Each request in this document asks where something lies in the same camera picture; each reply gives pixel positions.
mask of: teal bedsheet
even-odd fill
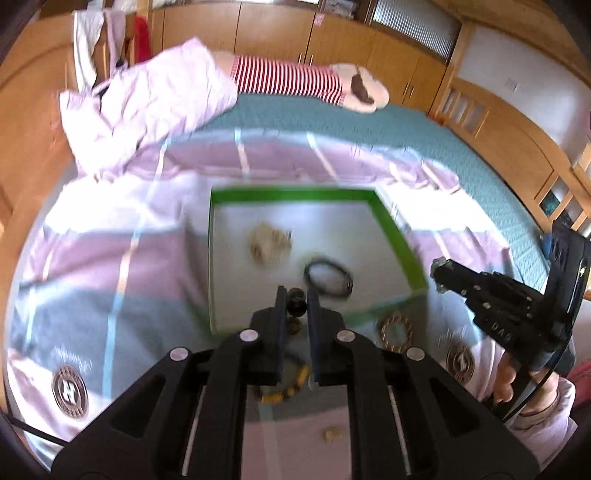
[[[240,95],[232,110],[204,129],[219,128],[311,131],[364,145],[412,147],[458,174],[463,188],[511,244],[520,280],[539,289],[548,275],[541,231],[519,199],[470,147],[419,112],[387,106],[362,115],[310,98]]]

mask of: pink blanket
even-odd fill
[[[139,148],[195,131],[237,96],[236,84],[193,38],[118,72],[92,93],[63,92],[61,123],[80,174],[117,175]]]

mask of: black bracelet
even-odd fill
[[[310,277],[310,269],[317,265],[325,265],[341,274],[343,276],[343,288],[338,291],[328,290],[315,283]],[[318,258],[308,262],[306,268],[304,269],[304,281],[309,287],[315,288],[318,292],[318,295],[324,297],[331,297],[334,299],[348,299],[351,296],[351,293],[353,293],[353,276],[351,273],[349,273],[345,267],[332,260],[328,260],[327,258]]]

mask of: gold bracelet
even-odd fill
[[[261,402],[262,405],[277,405],[285,400],[289,400],[296,393],[298,393],[301,390],[302,385],[304,385],[304,383],[306,383],[306,380],[308,380],[309,376],[310,367],[308,367],[307,365],[303,365],[298,370],[295,382],[291,386],[287,387],[285,390],[263,394],[263,392],[261,391],[261,387],[255,385],[253,387],[254,394],[256,396],[256,399],[259,402]]]

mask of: wall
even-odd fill
[[[591,89],[562,65],[520,40],[477,27],[458,76],[516,107],[578,160],[589,140]]]
[[[591,360],[591,301],[583,300],[573,328],[576,365]]]

